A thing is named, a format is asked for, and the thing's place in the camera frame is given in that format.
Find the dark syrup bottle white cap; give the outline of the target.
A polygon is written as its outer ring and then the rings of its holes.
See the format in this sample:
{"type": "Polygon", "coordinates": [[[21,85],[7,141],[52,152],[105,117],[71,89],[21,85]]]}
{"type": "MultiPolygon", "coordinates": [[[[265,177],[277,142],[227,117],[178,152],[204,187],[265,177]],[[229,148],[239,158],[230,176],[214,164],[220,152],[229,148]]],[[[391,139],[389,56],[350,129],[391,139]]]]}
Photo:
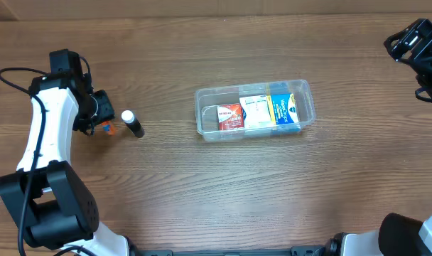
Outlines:
{"type": "Polygon", "coordinates": [[[121,118],[135,137],[142,138],[145,135],[144,128],[131,110],[124,110],[121,114],[121,118]]]}

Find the clear plastic container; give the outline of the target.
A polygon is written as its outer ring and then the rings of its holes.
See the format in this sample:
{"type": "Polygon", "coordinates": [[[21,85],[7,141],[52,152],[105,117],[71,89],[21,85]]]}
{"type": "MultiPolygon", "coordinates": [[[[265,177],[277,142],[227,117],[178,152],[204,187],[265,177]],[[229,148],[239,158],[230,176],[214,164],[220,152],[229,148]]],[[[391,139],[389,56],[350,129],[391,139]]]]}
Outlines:
{"type": "MultiPolygon", "coordinates": [[[[306,80],[285,80],[295,90],[301,130],[315,121],[315,107],[311,88],[306,80]]],[[[250,137],[271,137],[271,127],[258,129],[219,130],[217,107],[239,103],[241,97],[266,95],[267,82],[214,87],[198,90],[195,93],[195,117],[197,131],[205,141],[227,141],[250,137]]]]}

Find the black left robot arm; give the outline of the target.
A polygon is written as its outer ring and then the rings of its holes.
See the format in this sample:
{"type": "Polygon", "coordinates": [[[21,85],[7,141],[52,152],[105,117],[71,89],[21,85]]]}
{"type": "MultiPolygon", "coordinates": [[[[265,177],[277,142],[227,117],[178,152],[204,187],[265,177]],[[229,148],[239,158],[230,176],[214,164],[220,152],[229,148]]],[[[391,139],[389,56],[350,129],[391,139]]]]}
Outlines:
{"type": "Polygon", "coordinates": [[[93,133],[111,120],[105,91],[91,75],[58,69],[40,72],[25,91],[33,119],[24,155],[14,174],[0,178],[0,196],[18,228],[18,251],[46,247],[59,255],[137,255],[136,247],[99,219],[95,198],[70,163],[72,133],[93,133]]]}

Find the white plaster box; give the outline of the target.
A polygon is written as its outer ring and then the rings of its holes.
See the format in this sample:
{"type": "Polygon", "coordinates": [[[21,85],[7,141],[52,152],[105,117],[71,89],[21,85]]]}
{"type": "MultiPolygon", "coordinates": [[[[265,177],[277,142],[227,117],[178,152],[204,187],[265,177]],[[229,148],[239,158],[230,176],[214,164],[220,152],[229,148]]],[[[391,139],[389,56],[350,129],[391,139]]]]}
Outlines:
{"type": "Polygon", "coordinates": [[[266,128],[274,125],[266,95],[241,97],[239,103],[243,110],[245,129],[266,128]]]}

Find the orange tablet tube white cap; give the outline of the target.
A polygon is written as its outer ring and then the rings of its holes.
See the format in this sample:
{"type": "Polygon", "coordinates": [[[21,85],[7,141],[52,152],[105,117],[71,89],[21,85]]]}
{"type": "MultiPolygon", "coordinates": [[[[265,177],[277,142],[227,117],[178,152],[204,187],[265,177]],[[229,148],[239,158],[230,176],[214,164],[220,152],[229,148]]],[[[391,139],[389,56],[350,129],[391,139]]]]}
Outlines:
{"type": "Polygon", "coordinates": [[[101,123],[103,130],[110,136],[116,134],[116,128],[111,121],[105,121],[101,123]]]}

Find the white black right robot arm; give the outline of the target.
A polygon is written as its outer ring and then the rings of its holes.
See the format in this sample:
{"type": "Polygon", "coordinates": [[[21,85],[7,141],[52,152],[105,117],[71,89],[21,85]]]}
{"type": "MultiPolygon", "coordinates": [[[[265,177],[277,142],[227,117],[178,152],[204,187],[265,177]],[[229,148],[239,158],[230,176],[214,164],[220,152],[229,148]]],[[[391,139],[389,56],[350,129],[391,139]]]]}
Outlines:
{"type": "MultiPolygon", "coordinates": [[[[417,99],[432,103],[432,29],[408,28],[388,37],[384,46],[395,61],[416,72],[417,99]]],[[[339,233],[314,255],[432,255],[432,215],[425,221],[390,213],[378,231],[339,233]]]]}

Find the red medicine box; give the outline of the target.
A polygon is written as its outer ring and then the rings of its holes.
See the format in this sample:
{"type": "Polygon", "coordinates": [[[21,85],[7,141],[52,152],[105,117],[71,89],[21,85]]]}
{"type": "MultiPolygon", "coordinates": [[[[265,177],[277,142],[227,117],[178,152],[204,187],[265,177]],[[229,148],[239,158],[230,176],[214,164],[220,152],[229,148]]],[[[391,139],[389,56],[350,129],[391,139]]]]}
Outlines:
{"type": "Polygon", "coordinates": [[[242,106],[239,103],[219,105],[217,117],[219,130],[242,129],[244,127],[242,106]]]}

